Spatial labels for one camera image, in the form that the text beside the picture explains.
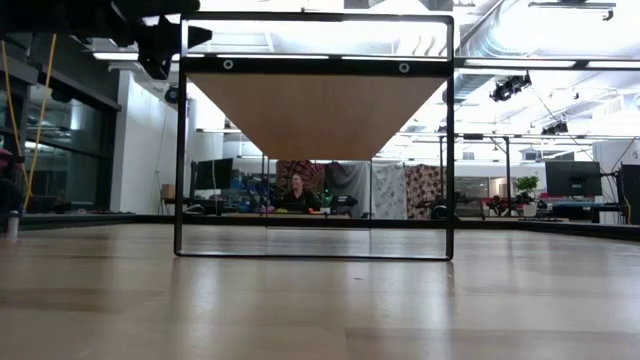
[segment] speaker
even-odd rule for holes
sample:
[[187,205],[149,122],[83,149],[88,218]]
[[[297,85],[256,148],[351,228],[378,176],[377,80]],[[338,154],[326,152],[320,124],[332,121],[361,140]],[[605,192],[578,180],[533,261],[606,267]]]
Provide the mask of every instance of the speaker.
[[167,92],[164,93],[164,100],[169,104],[177,104],[178,103],[178,87],[177,86],[169,86]]

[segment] woman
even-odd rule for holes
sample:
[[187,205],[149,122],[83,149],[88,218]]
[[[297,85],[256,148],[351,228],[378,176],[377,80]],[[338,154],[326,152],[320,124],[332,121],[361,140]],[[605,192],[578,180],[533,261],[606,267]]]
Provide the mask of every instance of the woman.
[[281,208],[287,210],[306,211],[308,209],[320,210],[320,202],[315,195],[304,188],[304,182],[299,174],[291,176],[291,190],[282,197]]

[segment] light fixture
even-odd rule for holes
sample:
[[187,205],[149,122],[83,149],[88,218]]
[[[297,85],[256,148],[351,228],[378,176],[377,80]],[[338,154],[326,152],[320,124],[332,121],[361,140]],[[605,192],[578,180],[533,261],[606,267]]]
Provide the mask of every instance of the light fixture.
[[569,126],[567,126],[567,123],[565,121],[559,121],[555,124],[544,127],[540,135],[566,134],[568,132]]
[[343,56],[342,60],[447,61],[444,57]]
[[326,55],[258,55],[258,54],[218,54],[219,58],[229,59],[328,59]]
[[[187,57],[190,58],[201,58],[204,57],[204,54],[188,54]],[[98,60],[108,60],[108,61],[138,61],[138,53],[136,52],[95,52],[93,53],[93,57]],[[175,54],[171,57],[171,61],[177,62],[180,61],[180,55]]]
[[136,61],[138,60],[138,53],[134,53],[134,52],[93,53],[93,57],[95,57],[98,60]]
[[507,101],[532,84],[529,72],[524,76],[510,76],[506,80],[496,82],[496,88],[489,97],[495,102]]
[[640,61],[589,61],[587,68],[640,69]]
[[570,68],[576,64],[571,60],[532,60],[532,59],[466,59],[464,66],[470,67],[511,67],[511,68]]
[[238,159],[262,159],[262,158],[267,158],[267,156],[263,156],[263,155],[238,155],[236,156],[236,158]]
[[218,133],[218,134],[239,134],[240,129],[196,129],[196,132]]
[[582,10],[583,12],[596,11],[602,15],[602,21],[609,21],[613,19],[613,9],[616,7],[615,2],[592,2],[588,3],[587,0],[559,0],[559,1],[545,1],[545,2],[530,2],[530,8],[538,9],[557,9],[557,10]]

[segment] cable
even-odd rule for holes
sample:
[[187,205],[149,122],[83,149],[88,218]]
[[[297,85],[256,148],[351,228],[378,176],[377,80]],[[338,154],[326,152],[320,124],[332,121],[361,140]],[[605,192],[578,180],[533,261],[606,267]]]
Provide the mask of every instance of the cable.
[[[56,40],[57,34],[53,34],[51,38],[51,50],[49,51],[49,66],[47,67],[47,77],[44,82],[45,95],[49,91],[49,81],[51,80],[51,71],[53,70],[53,57],[56,53]],[[31,198],[31,187],[33,186],[33,174],[35,173],[36,163],[38,161],[38,145],[40,144],[40,135],[42,134],[42,122],[44,120],[44,114],[46,112],[47,96],[42,97],[42,109],[40,110],[40,120],[38,121],[38,132],[36,133],[36,146],[33,150],[33,160],[31,161],[31,170],[29,171],[29,184],[27,186],[27,198],[24,200],[24,209],[27,209],[29,205],[29,199]]]
[[[13,108],[13,98],[11,96],[11,80],[9,76],[9,64],[7,61],[7,47],[2,40],[2,63],[4,65],[4,81],[7,89],[7,100],[9,101],[9,113],[11,115],[11,124],[13,125],[13,137],[16,142],[16,149],[18,150],[18,156],[22,156],[22,146],[20,146],[20,135],[18,134],[18,123],[16,122],[16,113]],[[24,163],[20,164],[22,169],[22,178],[24,179],[25,186],[29,186],[27,181],[27,170],[24,167]]]
[[627,203],[627,208],[629,211],[627,212],[627,225],[631,225],[631,204],[629,203],[629,199],[627,199],[627,195],[623,192],[624,201]]
[[[538,95],[538,92],[536,91],[536,89],[533,88],[533,85],[531,86],[531,90],[533,91],[533,93],[536,95],[536,97],[538,98],[538,100],[540,100],[540,103],[542,104],[542,106],[544,106],[544,108],[547,110],[547,112],[549,113],[549,115],[551,115],[551,117],[553,118],[554,121],[559,122],[558,118],[556,118],[556,116],[553,114],[553,111],[551,111],[551,109],[549,109],[549,107],[547,106],[547,104],[545,104],[544,100],[542,100],[542,98],[540,97],[540,95]],[[582,148],[582,146],[580,145],[580,143],[578,143],[576,141],[576,139],[571,136],[570,134],[567,134],[567,136],[569,136],[569,139],[571,139],[574,143],[576,143],[576,145],[578,146],[578,148],[580,149],[580,151],[582,153],[584,153],[585,155],[587,155],[589,157],[589,159],[592,162],[596,162],[593,159],[593,156],[589,155],[589,153],[587,151],[585,151],[585,149]],[[607,172],[604,171],[604,169],[602,168],[602,166],[600,166],[600,171],[602,172],[602,174],[606,174]],[[609,200],[615,200],[613,198],[613,194],[615,193],[615,191],[613,191],[613,185],[611,184],[611,179],[608,176],[605,176],[607,179],[607,183],[609,184],[609,189],[611,190],[611,196],[609,197]]]
[[164,120],[162,123],[162,132],[160,133],[160,142],[158,145],[158,156],[156,157],[156,167],[154,170],[156,180],[158,180],[158,192],[160,193],[160,202],[158,203],[157,214],[160,214],[161,211],[163,212],[162,203],[164,202],[164,200],[162,199],[162,184],[160,181],[160,171],[158,170],[158,167],[160,166],[160,155],[162,154],[162,141],[164,140],[164,132],[167,127],[167,106],[168,106],[167,104],[163,104]]

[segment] track light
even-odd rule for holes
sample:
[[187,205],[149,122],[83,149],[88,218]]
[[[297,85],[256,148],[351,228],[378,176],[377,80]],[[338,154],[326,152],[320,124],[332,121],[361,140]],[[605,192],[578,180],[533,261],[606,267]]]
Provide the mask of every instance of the track light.
[[566,134],[569,132],[569,126],[564,121],[559,121],[553,125],[542,129],[541,135]]
[[496,82],[496,88],[489,97],[495,102],[507,101],[531,85],[533,83],[527,71],[524,76],[510,76],[506,80]]

